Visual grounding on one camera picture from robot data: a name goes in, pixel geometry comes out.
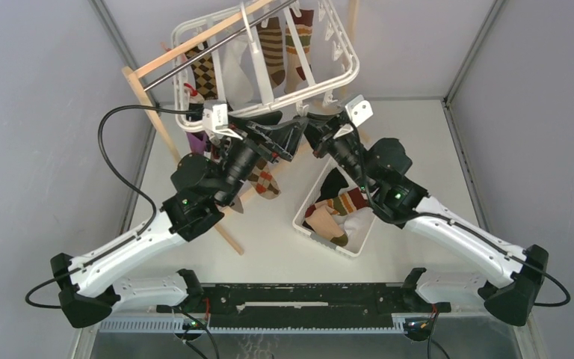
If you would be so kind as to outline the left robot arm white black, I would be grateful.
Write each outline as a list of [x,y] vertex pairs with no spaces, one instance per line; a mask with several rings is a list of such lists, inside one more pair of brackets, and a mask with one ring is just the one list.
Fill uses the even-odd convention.
[[128,273],[171,248],[203,235],[233,205],[260,159],[290,161],[307,126],[306,117],[282,122],[281,113],[229,121],[235,133],[219,162],[197,153],[184,156],[171,175],[175,194],[155,208],[153,216],[96,250],[77,257],[51,259],[59,286],[60,309],[74,328],[86,328],[112,313],[148,306],[179,305],[198,310],[204,300],[195,273],[132,280]]

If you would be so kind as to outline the white plastic clip hanger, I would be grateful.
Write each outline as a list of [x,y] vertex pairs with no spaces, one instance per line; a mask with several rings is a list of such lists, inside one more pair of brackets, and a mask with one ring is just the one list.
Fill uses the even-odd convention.
[[236,117],[318,102],[330,108],[359,73],[359,59],[331,1],[278,1],[228,26],[173,60],[173,66],[233,39],[173,77],[175,109],[224,101]]

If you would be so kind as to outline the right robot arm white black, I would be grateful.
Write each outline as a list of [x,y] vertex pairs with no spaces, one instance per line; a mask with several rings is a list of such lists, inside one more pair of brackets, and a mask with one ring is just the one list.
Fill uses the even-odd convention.
[[473,264],[485,279],[475,293],[484,308],[504,323],[525,325],[537,306],[548,251],[511,244],[455,215],[407,177],[413,162],[397,138],[381,138],[366,149],[358,132],[336,137],[348,124],[345,114],[309,115],[304,135],[314,156],[330,155],[381,221],[432,239]]

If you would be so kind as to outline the beige orange argyle sock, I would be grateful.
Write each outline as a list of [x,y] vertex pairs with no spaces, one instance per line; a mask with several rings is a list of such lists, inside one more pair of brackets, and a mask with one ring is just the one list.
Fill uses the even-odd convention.
[[273,200],[281,193],[277,181],[270,172],[267,161],[263,158],[260,158],[255,164],[247,181],[252,185],[256,193],[265,199]]

